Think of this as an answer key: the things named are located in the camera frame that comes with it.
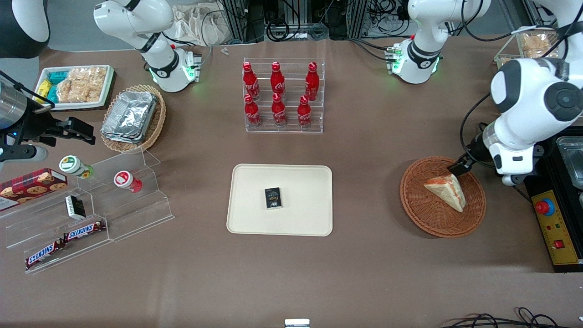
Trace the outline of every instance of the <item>small black box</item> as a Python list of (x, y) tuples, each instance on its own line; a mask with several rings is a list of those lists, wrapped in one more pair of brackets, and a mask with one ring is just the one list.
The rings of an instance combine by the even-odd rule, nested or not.
[(279, 193), (279, 187), (265, 189), (265, 202), (268, 210), (282, 207), (282, 197)]
[(86, 218), (85, 207), (83, 206), (82, 200), (71, 195), (65, 198), (65, 203), (67, 205), (67, 213), (71, 218), (75, 220), (84, 220)]

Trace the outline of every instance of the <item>snickers bar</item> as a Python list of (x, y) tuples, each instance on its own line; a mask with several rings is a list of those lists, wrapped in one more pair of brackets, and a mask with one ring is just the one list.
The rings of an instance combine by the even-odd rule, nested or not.
[(45, 257), (55, 253), (57, 250), (62, 249), (65, 247), (65, 241), (59, 238), (59, 240), (55, 240), (52, 244), (46, 246), (45, 248), (39, 250), (31, 257), (26, 259), (26, 269), (32, 268), (33, 265), (42, 261)]
[(87, 236), (93, 232), (102, 231), (105, 229), (107, 229), (105, 220), (99, 220), (99, 221), (94, 222), (90, 225), (86, 225), (82, 228), (65, 233), (64, 240), (65, 240), (65, 243), (68, 243), (71, 239), (81, 238), (81, 237)]

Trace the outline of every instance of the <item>gray floor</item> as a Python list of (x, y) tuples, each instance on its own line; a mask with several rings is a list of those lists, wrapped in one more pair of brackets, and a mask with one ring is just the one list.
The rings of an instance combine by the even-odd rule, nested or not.
[[(63, 51), (131, 49), (127, 43), (103, 33), (95, 24), (93, 8), (100, 2), (101, 0), (49, 0), (48, 17), (51, 26), (49, 48)], [(196, 1), (169, 0), (168, 2), (174, 5)], [(509, 31), (498, 0), (493, 0), (488, 12), (482, 18), (476, 19), (471, 27), (475, 34), (499, 34)], [(38, 60), (1, 59), (0, 69), (21, 81), (25, 86), (33, 88), (38, 74)]]

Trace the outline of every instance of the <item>cookie box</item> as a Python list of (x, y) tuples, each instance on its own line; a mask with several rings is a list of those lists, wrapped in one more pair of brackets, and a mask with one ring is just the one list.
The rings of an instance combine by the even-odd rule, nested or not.
[(0, 185), (0, 211), (67, 188), (67, 178), (49, 168), (40, 169)]

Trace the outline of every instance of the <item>bread slice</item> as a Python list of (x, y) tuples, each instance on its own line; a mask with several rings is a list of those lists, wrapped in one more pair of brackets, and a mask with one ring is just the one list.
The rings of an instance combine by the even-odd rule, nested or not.
[(429, 179), (425, 188), (437, 195), (456, 211), (462, 212), (466, 205), (466, 197), (463, 195), (462, 187), (454, 175), (439, 176)]

